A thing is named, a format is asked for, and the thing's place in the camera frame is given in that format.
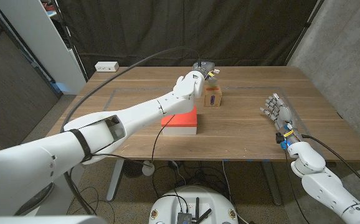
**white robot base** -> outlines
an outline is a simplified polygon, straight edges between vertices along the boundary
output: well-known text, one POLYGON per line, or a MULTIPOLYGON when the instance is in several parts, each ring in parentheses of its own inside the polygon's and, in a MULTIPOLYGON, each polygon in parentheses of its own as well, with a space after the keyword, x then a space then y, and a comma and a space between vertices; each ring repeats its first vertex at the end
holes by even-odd
POLYGON ((186 212, 186 203, 183 199, 176 196, 175 191, 170 191, 159 198, 153 205, 151 213, 149 214, 149 224, 168 224, 168 223, 180 223, 191 224, 188 219, 196 220, 196 216, 202 217, 204 213, 211 209, 211 212, 200 221, 201 224, 218 223, 218 224, 236 224, 238 223, 237 214, 234 206, 223 195, 216 191, 203 187, 200 185, 187 185, 176 188, 177 194, 184 198, 188 204, 188 214, 181 213, 180 203, 182 206, 182 212, 186 212))

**dark backdrop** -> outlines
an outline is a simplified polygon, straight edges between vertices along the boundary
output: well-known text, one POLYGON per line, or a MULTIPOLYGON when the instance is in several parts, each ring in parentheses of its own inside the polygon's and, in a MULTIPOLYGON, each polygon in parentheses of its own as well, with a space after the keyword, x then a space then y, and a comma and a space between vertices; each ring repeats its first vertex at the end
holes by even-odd
MULTIPOLYGON (((88 77, 98 61, 129 66, 187 46, 216 65, 283 65, 316 0, 64 0, 58 5, 88 77)), ((146 66, 190 66, 190 52, 146 66)))

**concrete wall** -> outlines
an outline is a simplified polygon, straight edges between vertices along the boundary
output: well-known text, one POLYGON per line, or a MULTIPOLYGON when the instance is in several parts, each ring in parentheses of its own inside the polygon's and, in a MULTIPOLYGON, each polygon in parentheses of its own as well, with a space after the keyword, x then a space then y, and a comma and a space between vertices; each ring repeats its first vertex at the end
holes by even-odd
MULTIPOLYGON (((288 65, 301 68, 360 136, 360 1, 326 0, 288 65)), ((342 165, 333 170, 360 200, 360 180, 342 165)), ((308 197, 301 203, 310 222, 341 222, 308 197)))

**black strap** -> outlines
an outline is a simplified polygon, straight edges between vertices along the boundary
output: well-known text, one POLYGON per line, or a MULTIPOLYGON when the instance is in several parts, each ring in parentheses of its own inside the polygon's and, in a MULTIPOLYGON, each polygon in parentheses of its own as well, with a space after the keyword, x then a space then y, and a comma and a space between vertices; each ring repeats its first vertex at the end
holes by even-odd
POLYGON ((85 153, 85 157, 83 158, 82 162, 89 161, 93 155, 90 152, 90 147, 86 142, 85 136, 83 136, 83 134, 77 129, 71 129, 69 131, 72 132, 78 139, 80 145, 82 146, 83 152, 85 153))

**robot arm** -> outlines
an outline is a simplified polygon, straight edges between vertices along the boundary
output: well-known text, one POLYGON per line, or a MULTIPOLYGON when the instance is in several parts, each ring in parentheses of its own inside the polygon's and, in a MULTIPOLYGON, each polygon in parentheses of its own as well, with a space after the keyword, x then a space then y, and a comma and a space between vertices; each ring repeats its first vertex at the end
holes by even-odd
POLYGON ((281 98, 274 93, 266 100, 268 110, 261 108, 275 122, 277 143, 281 143, 290 157, 292 171, 301 177, 304 190, 314 199, 333 210, 345 223, 360 224, 360 201, 344 187, 341 179, 325 166, 324 158, 296 128, 292 113, 281 98))
POLYGON ((187 113, 202 95, 204 75, 179 77, 168 94, 119 111, 97 112, 64 126, 65 132, 0 151, 0 215, 13 215, 71 167, 110 154, 137 130, 165 116, 187 113))

